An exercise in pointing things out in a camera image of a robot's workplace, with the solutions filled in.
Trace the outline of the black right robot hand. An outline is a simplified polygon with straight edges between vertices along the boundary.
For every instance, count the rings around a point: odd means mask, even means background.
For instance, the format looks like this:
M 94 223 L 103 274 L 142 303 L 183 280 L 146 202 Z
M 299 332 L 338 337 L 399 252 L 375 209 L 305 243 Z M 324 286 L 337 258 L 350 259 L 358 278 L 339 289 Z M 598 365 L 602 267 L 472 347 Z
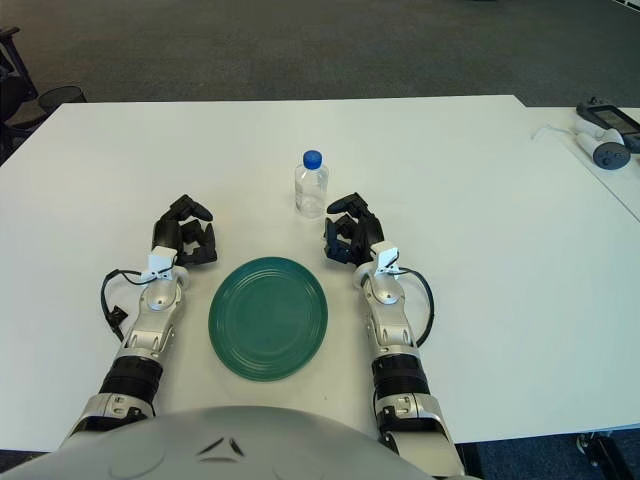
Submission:
M 326 213 L 341 214 L 337 220 L 325 218 L 326 257 L 355 266 L 372 261 L 372 246 L 385 238 L 380 221 L 367 202 L 354 192 L 329 204 Z

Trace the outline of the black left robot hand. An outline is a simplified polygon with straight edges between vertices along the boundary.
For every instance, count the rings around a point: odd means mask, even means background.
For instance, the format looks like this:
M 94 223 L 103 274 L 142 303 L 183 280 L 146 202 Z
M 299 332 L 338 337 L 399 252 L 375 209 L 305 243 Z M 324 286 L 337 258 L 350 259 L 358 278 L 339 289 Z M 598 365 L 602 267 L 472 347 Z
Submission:
M 152 247 L 176 251 L 175 264 L 186 267 L 217 260 L 213 214 L 203 205 L 183 194 L 156 221 Z

